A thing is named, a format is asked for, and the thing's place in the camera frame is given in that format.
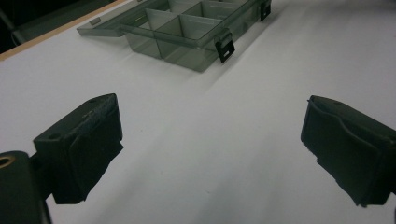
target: white table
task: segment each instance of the white table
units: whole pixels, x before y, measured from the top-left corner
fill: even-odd
[[[0,151],[33,155],[50,125],[115,92],[125,149],[87,202],[47,199],[54,223],[393,223],[394,195],[355,206],[300,133],[313,94],[396,129],[396,2],[272,6],[202,74],[77,26],[1,62]]]

